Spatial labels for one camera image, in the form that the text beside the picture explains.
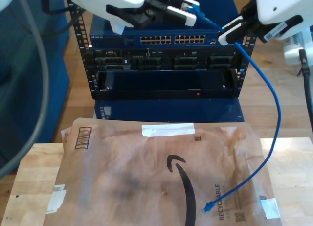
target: cable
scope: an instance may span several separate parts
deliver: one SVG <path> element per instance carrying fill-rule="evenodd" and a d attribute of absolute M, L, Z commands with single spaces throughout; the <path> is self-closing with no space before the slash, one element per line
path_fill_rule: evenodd
<path fill-rule="evenodd" d="M 213 27 L 218 29 L 220 32 L 222 32 L 222 33 L 224 32 L 224 30 L 220 26 L 218 26 L 217 24 L 213 23 L 211 20 L 209 20 L 208 18 L 205 17 L 205 14 L 200 11 L 199 6 L 193 5 L 192 7 L 193 8 L 189 8 L 188 10 L 193 12 L 193 13 L 196 13 L 197 16 L 199 16 L 200 18 L 205 20 L 207 23 L 209 23 L 210 25 L 212 25 Z M 215 206 L 215 204 L 217 202 L 221 201 L 223 198 L 227 197 L 228 195 L 232 194 L 233 192 L 237 191 L 240 187 L 245 185 L 249 180 L 251 180 L 265 166 L 265 164 L 267 163 L 267 161 L 269 160 L 270 156 L 273 153 L 274 146 L 275 146 L 275 143 L 276 143 L 276 140 L 277 140 L 277 137 L 278 137 L 278 133 L 279 133 L 279 129 L 280 129 L 280 125 L 281 125 L 282 112 L 281 112 L 281 108 L 280 108 L 280 104 L 279 104 L 279 100 L 278 100 L 277 94 L 276 94 L 273 86 L 271 85 L 269 80 L 266 78 L 266 76 L 262 73 L 262 71 L 258 67 L 258 65 L 252 60 L 252 58 L 241 47 L 241 45 L 239 43 L 235 43 L 235 46 L 240 51 L 240 53 L 253 65 L 253 67 L 256 69 L 256 71 L 261 76 L 261 78 L 265 81 L 265 83 L 267 84 L 268 88 L 270 89 L 270 91 L 273 94 L 273 97 L 275 99 L 275 103 L 276 103 L 276 106 L 277 106 L 277 112 L 278 112 L 276 131 L 275 131 L 274 139 L 273 139 L 271 148 L 269 150 L 268 156 L 265 158 L 265 160 L 262 162 L 262 164 L 246 180 L 244 180 L 242 183 L 240 183 L 239 185 L 237 185 L 236 187 L 234 187 L 230 191 L 226 192 L 225 194 L 221 195 L 216 200 L 207 203 L 205 208 L 204 208 L 204 212 L 210 211 Z"/>
<path fill-rule="evenodd" d="M 49 71 L 48 71 L 48 63 L 45 55 L 45 48 L 42 39 L 40 38 L 39 31 L 36 27 L 35 20 L 31 14 L 29 9 L 27 0 L 19 0 L 20 4 L 23 8 L 27 21 L 31 27 L 35 43 L 38 48 L 38 53 L 42 65 L 42 74 L 43 74 L 43 100 L 41 102 L 40 115 L 38 121 L 36 123 L 35 129 L 31 134 L 28 141 L 22 147 L 22 149 L 4 166 L 0 169 L 0 179 L 3 176 L 9 174 L 21 161 L 21 159 L 28 153 L 31 149 L 35 141 L 37 140 L 39 133 L 41 132 L 45 118 L 48 110 L 48 102 L 49 102 Z"/>
<path fill-rule="evenodd" d="M 41 7 L 42 7 L 43 12 L 49 15 L 65 13 L 68 11 L 72 11 L 73 9 L 76 8 L 75 6 L 71 6 L 71 7 L 61 8 L 57 10 L 50 10 L 50 0 L 41 0 Z"/>
<path fill-rule="evenodd" d="M 11 14 L 16 18 L 18 23 L 23 27 L 23 29 L 28 32 L 29 34 L 32 34 L 32 30 L 27 26 L 27 24 L 24 23 L 24 21 L 20 18 L 20 16 L 15 12 L 14 9 L 12 9 L 10 6 L 8 7 Z M 42 33 L 40 36 L 42 38 L 52 38 L 59 36 L 63 33 L 65 33 L 68 29 L 70 29 L 79 19 L 79 17 L 85 12 L 86 10 L 81 8 L 74 16 L 73 18 L 67 23 L 67 25 L 56 32 L 53 33 Z"/>
<path fill-rule="evenodd" d="M 312 105 L 312 96 L 311 96 L 311 81 L 310 81 L 310 74 L 303 74 L 304 80 L 304 93 L 305 93 L 305 100 L 307 102 L 307 108 L 311 123 L 311 129 L 313 131 L 313 105 Z"/>
<path fill-rule="evenodd" d="M 313 132 L 313 105 L 312 105 L 312 96 L 311 96 L 311 82 L 310 82 L 310 67 L 308 64 L 307 54 L 305 49 L 299 50 L 299 57 L 301 61 L 301 70 L 299 74 L 302 72 L 303 80 L 304 80 L 304 93 L 305 100 L 307 102 L 307 108 L 310 118 L 311 130 Z"/>

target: amazon smile logo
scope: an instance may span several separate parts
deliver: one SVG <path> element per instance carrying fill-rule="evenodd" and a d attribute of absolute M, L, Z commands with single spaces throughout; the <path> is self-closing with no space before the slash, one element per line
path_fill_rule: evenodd
<path fill-rule="evenodd" d="M 166 165 L 167 168 L 170 172 L 173 172 L 172 168 L 172 160 L 178 160 L 183 163 L 186 163 L 186 161 L 181 158 L 180 156 L 177 155 L 169 155 L 166 160 Z M 187 210 L 186 210 L 186 221 L 185 221 L 185 226 L 194 226 L 196 222 L 196 197 L 195 197 L 195 192 L 192 187 L 191 181 L 189 180 L 186 172 L 184 169 L 176 163 L 175 165 L 178 169 L 178 172 L 180 174 L 180 177 L 182 179 L 182 183 L 184 184 L 185 188 L 185 194 L 186 194 L 186 205 L 187 205 Z"/>

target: black cable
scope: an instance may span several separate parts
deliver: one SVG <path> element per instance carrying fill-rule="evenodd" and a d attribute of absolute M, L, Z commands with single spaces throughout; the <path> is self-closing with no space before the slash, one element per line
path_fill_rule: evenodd
<path fill-rule="evenodd" d="M 24 21 L 21 19 L 21 17 L 15 12 L 14 9 L 12 9 L 10 6 L 8 7 L 9 11 L 11 12 L 11 14 L 16 18 L 16 20 L 18 21 L 18 23 L 21 25 L 21 27 L 29 34 L 32 34 L 31 29 L 24 23 Z M 56 32 L 53 33 L 42 33 L 41 37 L 42 38 L 52 38 L 52 37 L 56 37 L 59 36 L 63 33 L 65 33 L 68 29 L 70 29 L 79 19 L 79 17 L 85 12 L 86 10 L 81 8 L 74 16 L 73 18 L 67 23 L 67 25 L 63 28 L 60 29 Z"/>
<path fill-rule="evenodd" d="M 311 123 L 311 130 L 313 133 L 313 105 L 312 105 L 312 96 L 311 96 L 311 81 L 310 81 L 310 67 L 308 64 L 307 55 L 304 49 L 299 50 L 299 57 L 301 62 L 301 70 L 299 73 L 302 72 L 303 81 L 304 81 L 304 93 L 305 93 L 305 100 L 307 102 L 307 108 Z"/>
<path fill-rule="evenodd" d="M 311 123 L 311 129 L 313 132 L 313 104 L 312 104 L 312 96 L 311 96 L 311 81 L 310 81 L 310 73 L 303 74 L 304 80 L 304 93 L 305 93 L 305 100 L 307 102 L 307 108 Z"/>
<path fill-rule="evenodd" d="M 76 8 L 75 6 L 72 6 L 72 7 L 66 7 L 66 8 L 57 9 L 57 10 L 50 10 L 50 0 L 41 0 L 41 5 L 42 5 L 43 12 L 50 14 L 50 15 L 65 13 L 68 11 L 72 11 L 73 9 Z"/>

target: white label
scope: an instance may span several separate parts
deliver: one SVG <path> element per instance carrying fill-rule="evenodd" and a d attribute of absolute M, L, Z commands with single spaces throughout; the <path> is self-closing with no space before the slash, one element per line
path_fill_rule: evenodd
<path fill-rule="evenodd" d="M 266 34 L 264 36 L 264 39 L 266 41 L 271 40 L 272 38 L 274 38 L 277 34 L 280 33 L 280 31 L 282 31 L 284 28 L 287 27 L 287 24 L 285 22 L 281 22 L 278 26 L 276 26 L 274 29 L 272 29 L 268 34 Z"/>
<path fill-rule="evenodd" d="M 67 192 L 66 190 L 64 190 L 64 186 L 65 186 L 65 184 L 60 184 L 60 185 L 54 186 L 46 214 L 51 214 L 51 213 L 57 212 L 57 210 L 62 205 L 65 194 Z"/>
<path fill-rule="evenodd" d="M 166 125 L 143 125 L 142 135 L 145 137 L 157 136 L 180 136 L 195 133 L 193 123 L 166 124 Z"/>
<path fill-rule="evenodd" d="M 261 200 L 261 204 L 268 220 L 280 218 L 276 198 Z"/>

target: network switch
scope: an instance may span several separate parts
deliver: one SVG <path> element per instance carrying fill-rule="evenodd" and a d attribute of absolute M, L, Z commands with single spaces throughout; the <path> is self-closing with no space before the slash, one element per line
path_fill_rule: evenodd
<path fill-rule="evenodd" d="M 203 0 L 196 1 L 203 3 L 201 10 L 220 26 L 236 17 L 233 0 L 223 0 L 223 7 L 217 6 L 220 0 L 205 0 L 205 3 Z M 120 36 L 113 33 L 109 21 L 94 15 L 90 30 L 93 49 L 215 47 L 220 45 L 217 39 L 218 31 L 200 20 L 197 20 L 194 27 L 185 28 L 171 23 L 153 24 L 143 30 L 126 27 Z"/>

